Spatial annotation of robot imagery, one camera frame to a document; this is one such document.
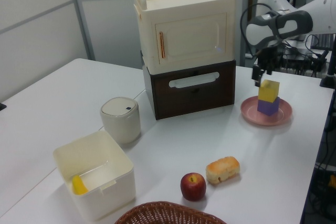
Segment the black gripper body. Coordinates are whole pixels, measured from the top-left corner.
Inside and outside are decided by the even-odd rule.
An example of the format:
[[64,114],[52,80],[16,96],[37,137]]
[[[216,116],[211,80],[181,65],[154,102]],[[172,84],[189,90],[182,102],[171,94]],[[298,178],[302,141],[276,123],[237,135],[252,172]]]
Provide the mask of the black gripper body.
[[280,68],[280,60],[282,57],[282,47],[268,47],[257,51],[257,65],[266,70],[267,63],[274,64],[274,70]]

